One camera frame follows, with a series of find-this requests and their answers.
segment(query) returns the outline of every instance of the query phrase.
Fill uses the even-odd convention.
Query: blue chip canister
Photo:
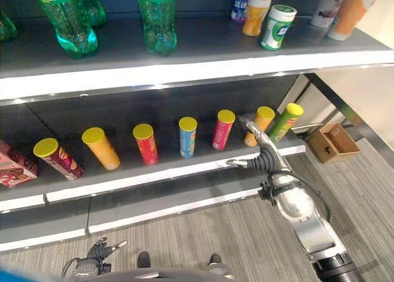
[[[197,121],[192,117],[179,120],[180,154],[191,158],[195,153]]]

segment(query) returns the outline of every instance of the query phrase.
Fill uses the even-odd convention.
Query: yellow lid
[[[266,119],[275,118],[275,112],[270,107],[259,107],[257,109],[257,115]]]
[[[183,117],[178,124],[183,131],[193,131],[197,128],[197,121],[192,117]]]
[[[301,116],[304,113],[304,109],[302,108],[302,106],[300,106],[296,103],[289,103],[286,106],[286,111],[290,115],[294,115],[294,116]]]
[[[45,158],[55,153],[59,143],[55,139],[42,139],[33,148],[33,153],[40,158]]]
[[[99,127],[92,127],[86,130],[82,135],[82,141],[87,145],[100,142],[105,137],[104,130]]]
[[[134,127],[133,135],[136,139],[148,139],[153,135],[153,128],[149,124],[139,124]]]
[[[235,121],[235,114],[230,110],[221,110],[217,113],[220,122],[231,124]]]

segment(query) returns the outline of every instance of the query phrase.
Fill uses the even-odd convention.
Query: pink snack box
[[[37,178],[37,165],[0,140],[0,183],[12,188]]]

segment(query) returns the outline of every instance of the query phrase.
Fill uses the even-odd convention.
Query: shelf
[[[145,166],[131,133],[109,136],[121,158],[121,165],[114,171],[106,171],[90,150],[80,141],[64,143],[65,149],[85,168],[85,175],[79,180],[68,181],[46,163],[39,162],[39,177],[20,187],[6,189],[0,187],[0,211],[9,212],[28,206],[42,204],[45,196],[49,203],[66,201],[111,193],[116,190],[145,185],[186,175],[209,172],[228,168],[226,161],[231,158],[254,158],[259,154],[257,147],[248,147],[243,142],[244,131],[234,123],[226,149],[216,151],[211,146],[215,123],[199,123],[194,157],[184,159],[179,154],[178,127],[155,129],[155,138],[159,151],[159,163]],[[305,152],[304,141],[289,132],[278,144],[283,156]],[[30,197],[27,204],[21,198]]]
[[[228,18],[178,19],[178,49],[157,57],[146,52],[138,20],[114,20],[97,30],[97,54],[81,60],[62,51],[48,23],[27,25],[2,43],[0,105],[394,62],[391,49],[360,30],[335,41],[308,21],[297,18],[282,49],[267,51]]]
[[[0,252],[85,235],[90,199],[0,214]]]
[[[90,233],[257,194],[262,175],[228,169],[92,198]]]

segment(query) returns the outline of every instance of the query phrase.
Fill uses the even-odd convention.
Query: lid
[[[235,121],[235,114],[230,110],[221,110],[217,113],[217,119],[220,122],[231,124]]]
[[[192,117],[183,117],[179,120],[179,128],[183,131],[193,131],[197,128],[197,121]]]
[[[297,10],[286,5],[274,5],[271,8],[270,17],[283,22],[291,22],[297,14]]]
[[[149,124],[139,124],[134,127],[133,135],[136,139],[148,139],[153,135],[153,128]]]
[[[296,103],[289,103],[286,106],[286,111],[290,115],[294,115],[294,116],[301,116],[304,113],[304,109],[302,108],[302,106],[300,106]]]
[[[269,107],[259,107],[257,109],[257,115],[261,118],[273,119],[275,112]]]
[[[99,142],[105,137],[104,130],[99,127],[92,127],[86,130],[82,135],[82,141],[87,145]]]
[[[253,7],[270,7],[271,0],[249,0],[248,5]]]
[[[53,138],[42,139],[33,148],[33,153],[40,158],[45,158],[55,153],[59,146],[57,140]]]

